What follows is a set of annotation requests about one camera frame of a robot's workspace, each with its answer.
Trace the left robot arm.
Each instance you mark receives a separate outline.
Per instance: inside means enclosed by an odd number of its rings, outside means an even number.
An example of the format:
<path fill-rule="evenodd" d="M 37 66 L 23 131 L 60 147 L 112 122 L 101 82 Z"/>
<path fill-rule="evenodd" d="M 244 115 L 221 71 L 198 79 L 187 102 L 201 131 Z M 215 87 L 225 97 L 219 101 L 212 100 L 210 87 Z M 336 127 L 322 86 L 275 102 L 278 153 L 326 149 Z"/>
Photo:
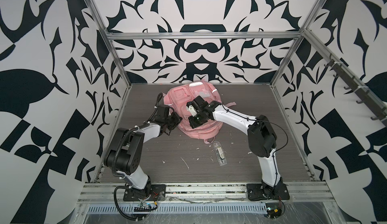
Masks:
<path fill-rule="evenodd" d="M 142 125 L 117 129 L 105 154 L 104 166 L 132 190 L 150 195 L 151 178 L 140 167 L 143 145 L 163 134 L 169 135 L 181 121 L 182 117 L 173 108 L 161 105 L 155 107 L 153 115 Z"/>

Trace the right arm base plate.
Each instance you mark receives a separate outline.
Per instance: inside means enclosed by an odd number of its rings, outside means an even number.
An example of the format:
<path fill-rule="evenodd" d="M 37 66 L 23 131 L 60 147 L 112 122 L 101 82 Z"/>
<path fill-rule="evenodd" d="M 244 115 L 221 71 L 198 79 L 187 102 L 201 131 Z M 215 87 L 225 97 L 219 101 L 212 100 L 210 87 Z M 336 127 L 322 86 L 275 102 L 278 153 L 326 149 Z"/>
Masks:
<path fill-rule="evenodd" d="M 247 184 L 246 187 L 250 201 L 290 199 L 287 186 L 282 182 L 279 182 L 275 187 L 267 184 Z"/>

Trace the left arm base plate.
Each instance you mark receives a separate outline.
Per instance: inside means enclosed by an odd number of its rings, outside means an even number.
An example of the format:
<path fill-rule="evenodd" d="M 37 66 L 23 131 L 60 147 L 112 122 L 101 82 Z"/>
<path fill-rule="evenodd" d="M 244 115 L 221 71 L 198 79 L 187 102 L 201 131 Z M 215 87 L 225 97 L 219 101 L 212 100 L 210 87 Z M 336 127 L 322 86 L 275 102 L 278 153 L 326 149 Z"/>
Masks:
<path fill-rule="evenodd" d="M 124 193 L 124 201 L 157 201 L 160 197 L 164 197 L 166 192 L 166 185 L 152 184 L 147 185 L 144 189 L 129 188 Z"/>

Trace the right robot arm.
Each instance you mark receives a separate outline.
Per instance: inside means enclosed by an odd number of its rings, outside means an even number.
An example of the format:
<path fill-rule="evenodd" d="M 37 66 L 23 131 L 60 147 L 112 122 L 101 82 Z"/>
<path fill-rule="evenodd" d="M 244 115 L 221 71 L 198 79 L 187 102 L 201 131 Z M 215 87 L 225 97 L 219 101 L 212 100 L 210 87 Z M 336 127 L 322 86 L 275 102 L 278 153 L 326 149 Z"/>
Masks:
<path fill-rule="evenodd" d="M 259 159 L 262 171 L 258 193 L 265 199 L 274 199 L 279 195 L 284 184 L 276 160 L 277 135 L 266 116 L 248 116 L 217 101 L 208 103 L 200 96 L 188 102 L 186 107 L 191 114 L 188 120 L 193 129 L 213 120 L 243 132 L 248 137 L 250 151 Z"/>

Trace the clear plastic eraser case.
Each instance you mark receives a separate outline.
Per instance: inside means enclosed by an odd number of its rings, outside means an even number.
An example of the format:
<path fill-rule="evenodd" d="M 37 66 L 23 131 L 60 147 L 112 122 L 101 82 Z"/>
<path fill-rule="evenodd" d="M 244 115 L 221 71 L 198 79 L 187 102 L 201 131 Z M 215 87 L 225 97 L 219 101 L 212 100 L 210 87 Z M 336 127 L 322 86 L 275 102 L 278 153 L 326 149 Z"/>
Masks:
<path fill-rule="evenodd" d="M 213 148 L 216 153 L 219 165 L 220 166 L 226 165 L 227 159 L 221 143 L 219 141 L 214 141 Z"/>

